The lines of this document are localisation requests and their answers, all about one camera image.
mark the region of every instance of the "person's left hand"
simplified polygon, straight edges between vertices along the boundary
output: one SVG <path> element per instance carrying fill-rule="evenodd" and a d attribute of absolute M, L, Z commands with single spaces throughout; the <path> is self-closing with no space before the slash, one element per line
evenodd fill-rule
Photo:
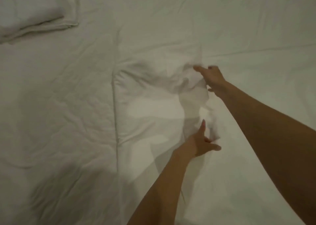
<path fill-rule="evenodd" d="M 206 154 L 208 151 L 219 151 L 221 146 L 212 143 L 212 141 L 204 136 L 205 133 L 205 120 L 202 121 L 202 124 L 199 130 L 191 135 L 188 140 L 179 147 L 179 150 L 184 153 L 189 159 L 201 156 Z"/>

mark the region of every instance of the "forearm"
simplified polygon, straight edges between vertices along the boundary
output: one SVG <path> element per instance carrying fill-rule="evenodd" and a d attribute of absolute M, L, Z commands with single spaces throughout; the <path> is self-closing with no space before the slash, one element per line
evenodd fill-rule
<path fill-rule="evenodd" d="M 174 224 L 189 157 L 175 150 L 156 182 L 146 193 L 128 225 Z"/>
<path fill-rule="evenodd" d="M 316 224 L 316 131 L 227 83 L 217 93 L 281 194 Z"/>

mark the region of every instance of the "hand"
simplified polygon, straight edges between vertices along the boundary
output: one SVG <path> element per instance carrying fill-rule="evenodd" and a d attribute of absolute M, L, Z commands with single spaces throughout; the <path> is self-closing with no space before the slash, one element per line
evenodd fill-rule
<path fill-rule="evenodd" d="M 210 92 L 216 93 L 217 90 L 222 88 L 226 83 L 226 80 L 217 66 L 203 68 L 200 65 L 195 65 L 193 68 L 195 71 L 201 73 L 206 84 L 211 87 L 211 89 L 209 89 Z"/>
<path fill-rule="evenodd" d="M 203 120 L 199 130 L 191 135 L 188 140 L 182 144 L 178 149 L 182 154 L 191 160 L 192 158 L 201 156 L 208 151 L 219 151 L 222 148 L 204 136 L 205 133 L 205 120 Z"/>

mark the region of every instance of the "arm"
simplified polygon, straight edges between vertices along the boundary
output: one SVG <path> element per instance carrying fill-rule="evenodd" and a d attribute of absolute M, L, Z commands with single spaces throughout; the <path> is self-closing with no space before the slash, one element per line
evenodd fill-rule
<path fill-rule="evenodd" d="M 199 131 L 177 148 L 156 182 L 146 193 L 128 225 L 174 224 L 185 170 L 190 160 L 221 148 L 204 137 L 205 121 Z"/>
<path fill-rule="evenodd" d="M 218 67 L 195 67 L 223 100 L 279 192 L 316 224 L 316 131 L 226 82 Z"/>

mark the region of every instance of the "person's right hand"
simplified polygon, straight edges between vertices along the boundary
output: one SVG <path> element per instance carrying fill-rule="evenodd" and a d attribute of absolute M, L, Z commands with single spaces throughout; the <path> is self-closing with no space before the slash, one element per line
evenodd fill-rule
<path fill-rule="evenodd" d="M 211 92 L 216 93 L 217 90 L 223 88 L 226 84 L 226 80 L 217 66 L 203 68 L 200 65 L 194 65 L 193 68 L 203 76 L 206 84 L 211 87 L 211 89 L 209 89 Z"/>

